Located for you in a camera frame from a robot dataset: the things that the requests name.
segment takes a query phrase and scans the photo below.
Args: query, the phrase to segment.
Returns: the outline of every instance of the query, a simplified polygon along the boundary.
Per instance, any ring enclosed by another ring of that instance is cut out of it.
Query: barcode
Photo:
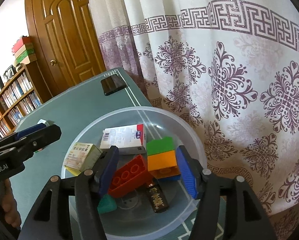
[[[109,136],[110,136],[109,132],[105,133],[103,141],[107,141],[109,139]]]

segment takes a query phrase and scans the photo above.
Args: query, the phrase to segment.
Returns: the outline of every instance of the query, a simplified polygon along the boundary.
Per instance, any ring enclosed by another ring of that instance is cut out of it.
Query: table
[[[100,81],[118,74],[128,87],[105,96]],[[61,175],[61,167],[66,152],[76,136],[92,121],[111,111],[130,106],[151,106],[137,85],[124,71],[115,68],[72,87],[52,98],[41,107],[25,116],[16,132],[36,125],[40,119],[49,120],[62,130],[60,140],[36,153],[25,162],[25,170],[11,178],[14,197],[18,204],[22,222],[25,221],[33,203],[42,188],[53,175]],[[224,200],[221,199],[221,213],[225,214]],[[222,238],[224,218],[220,216],[217,239]],[[160,239],[186,240],[195,219],[195,212],[176,230]],[[79,239],[73,228],[74,239]]]

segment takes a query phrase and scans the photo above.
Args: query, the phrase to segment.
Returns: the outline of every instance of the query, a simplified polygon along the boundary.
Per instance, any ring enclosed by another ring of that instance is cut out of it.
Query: door frame
[[[92,20],[92,31],[96,37],[96,42],[97,42],[97,46],[98,46],[98,50],[99,50],[99,57],[96,58],[97,61],[102,60],[102,62],[100,62],[99,64],[99,69],[101,72],[106,71],[105,68],[105,63],[104,63],[104,59],[100,50],[100,45],[97,39],[97,35],[96,35],[96,30],[95,30],[95,25],[93,22],[93,18],[91,15],[91,11],[89,8],[89,4],[88,4],[88,13],[89,16]],[[48,87],[48,89],[50,90],[51,95],[57,96],[58,94],[60,94],[62,91],[59,90],[58,85],[51,73],[51,70],[49,68],[49,63],[47,62],[45,55],[44,55],[44,51],[43,48],[41,46],[40,43],[40,39],[38,37],[38,33],[37,33],[37,29],[36,29],[36,25],[35,25],[35,20],[34,20],[34,11],[33,11],[33,2],[32,0],[25,0],[25,17],[26,17],[26,23],[27,23],[27,29],[28,29],[28,33],[29,36],[31,38],[31,41],[33,43],[34,46],[34,50],[35,50],[35,54],[37,57],[37,61],[38,61],[38,66],[40,69],[40,72],[45,80],[45,83]]]

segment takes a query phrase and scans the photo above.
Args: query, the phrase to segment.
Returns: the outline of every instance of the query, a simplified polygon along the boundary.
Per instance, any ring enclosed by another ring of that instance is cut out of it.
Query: small brown bottle
[[[169,205],[166,197],[158,184],[148,183],[146,195],[155,213],[162,213],[168,210]]]

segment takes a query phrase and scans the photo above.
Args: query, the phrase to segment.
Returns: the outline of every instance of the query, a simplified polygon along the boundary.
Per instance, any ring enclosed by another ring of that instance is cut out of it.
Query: curtain
[[[290,0],[89,1],[107,69],[122,66],[153,106],[187,121],[209,169],[243,176],[287,238],[299,222],[299,13]]]

